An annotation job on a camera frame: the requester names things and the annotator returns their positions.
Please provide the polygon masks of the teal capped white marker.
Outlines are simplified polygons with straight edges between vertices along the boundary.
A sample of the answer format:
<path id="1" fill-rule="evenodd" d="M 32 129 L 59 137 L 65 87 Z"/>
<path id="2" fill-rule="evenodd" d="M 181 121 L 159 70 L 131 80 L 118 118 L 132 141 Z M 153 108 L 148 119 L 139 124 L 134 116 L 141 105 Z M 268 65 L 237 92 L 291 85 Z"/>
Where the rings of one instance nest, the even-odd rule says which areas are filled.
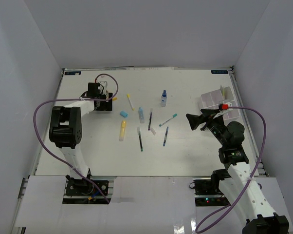
<path id="1" fill-rule="evenodd" d="M 177 116 L 177 114 L 173 114 L 169 119 L 167 119 L 166 121 L 164 121 L 163 123 L 159 124 L 159 127 L 164 126 L 165 124 L 167 124 L 169 121 L 171 121 L 173 118 L 175 118 Z"/>

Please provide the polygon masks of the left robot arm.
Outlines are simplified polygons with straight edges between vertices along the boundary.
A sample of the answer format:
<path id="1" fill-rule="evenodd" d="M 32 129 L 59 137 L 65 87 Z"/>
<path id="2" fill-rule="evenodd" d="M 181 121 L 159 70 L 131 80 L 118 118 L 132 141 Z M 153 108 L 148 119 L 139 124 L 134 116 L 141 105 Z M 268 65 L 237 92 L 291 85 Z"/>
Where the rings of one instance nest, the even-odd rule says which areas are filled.
<path id="1" fill-rule="evenodd" d="M 112 111 L 113 93 L 106 81 L 88 83 L 85 96 L 65 106 L 54 106 L 49 128 L 49 140 L 60 149 L 65 161 L 73 167 L 70 177 L 79 179 L 77 189 L 84 195 L 93 191 L 90 168 L 86 165 L 79 143 L 82 139 L 82 117 L 93 111 Z"/>

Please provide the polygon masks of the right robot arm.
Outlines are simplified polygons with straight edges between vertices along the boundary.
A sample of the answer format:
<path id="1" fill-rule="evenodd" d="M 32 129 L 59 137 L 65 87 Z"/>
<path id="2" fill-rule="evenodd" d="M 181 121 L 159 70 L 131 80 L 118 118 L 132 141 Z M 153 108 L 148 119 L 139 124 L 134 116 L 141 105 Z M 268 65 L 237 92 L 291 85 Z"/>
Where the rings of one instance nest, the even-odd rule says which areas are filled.
<path id="1" fill-rule="evenodd" d="M 208 231 L 231 211 L 235 211 L 244 225 L 244 234 L 286 234 L 289 221 L 284 215 L 277 214 L 253 178 L 256 168 L 251 168 L 242 147 L 244 126 L 237 121 L 224 123 L 223 115 L 229 110 L 232 107 L 221 104 L 218 109 L 201 109 L 199 116 L 186 114 L 191 130 L 202 125 L 201 130 L 209 129 L 221 144 L 219 158 L 225 168 L 212 173 L 210 187 L 214 193 L 224 194 L 229 202 L 222 208 L 224 213 L 217 220 L 204 229 L 200 229 L 203 224 L 200 222 L 195 232 L 202 234 Z"/>

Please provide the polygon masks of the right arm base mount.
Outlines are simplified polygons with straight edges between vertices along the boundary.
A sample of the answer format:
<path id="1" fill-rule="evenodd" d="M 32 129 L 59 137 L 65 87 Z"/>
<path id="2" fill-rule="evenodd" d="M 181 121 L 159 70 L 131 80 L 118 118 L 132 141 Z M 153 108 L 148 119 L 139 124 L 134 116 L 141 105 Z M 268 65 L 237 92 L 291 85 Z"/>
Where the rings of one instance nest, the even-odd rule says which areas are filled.
<path id="1" fill-rule="evenodd" d="M 227 205 L 225 196 L 216 190 L 210 179 L 197 179 L 189 184 L 194 191 L 196 207 L 217 207 Z"/>

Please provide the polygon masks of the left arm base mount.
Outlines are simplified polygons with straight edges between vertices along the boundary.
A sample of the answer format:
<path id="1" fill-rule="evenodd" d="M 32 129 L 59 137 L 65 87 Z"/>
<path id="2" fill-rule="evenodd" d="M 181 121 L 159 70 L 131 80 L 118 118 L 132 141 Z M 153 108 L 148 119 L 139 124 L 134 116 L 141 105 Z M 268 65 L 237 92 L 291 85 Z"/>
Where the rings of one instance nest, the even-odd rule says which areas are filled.
<path id="1" fill-rule="evenodd" d="M 66 196 L 91 196 L 96 193 L 98 193 L 98 195 L 101 195 L 97 188 L 85 179 L 75 179 L 73 177 L 70 177 L 69 175 L 66 175 L 66 180 Z M 92 180 L 92 182 L 97 185 L 97 187 L 102 191 L 104 195 L 108 195 L 108 180 Z"/>

